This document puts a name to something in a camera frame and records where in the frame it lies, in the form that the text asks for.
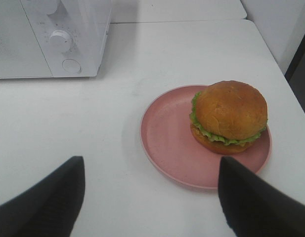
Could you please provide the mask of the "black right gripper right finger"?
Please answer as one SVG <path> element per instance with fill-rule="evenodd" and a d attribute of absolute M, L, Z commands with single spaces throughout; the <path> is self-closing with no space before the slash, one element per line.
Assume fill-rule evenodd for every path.
<path fill-rule="evenodd" d="M 220 160 L 218 197 L 227 224 L 238 237 L 305 237 L 305 205 L 233 157 Z"/>

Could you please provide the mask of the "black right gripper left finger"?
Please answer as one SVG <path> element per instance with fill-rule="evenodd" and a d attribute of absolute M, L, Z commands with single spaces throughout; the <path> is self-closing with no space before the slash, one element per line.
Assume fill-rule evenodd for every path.
<path fill-rule="evenodd" d="M 68 237 L 84 196 L 84 159 L 71 157 L 34 186 L 0 205 L 0 237 Z"/>

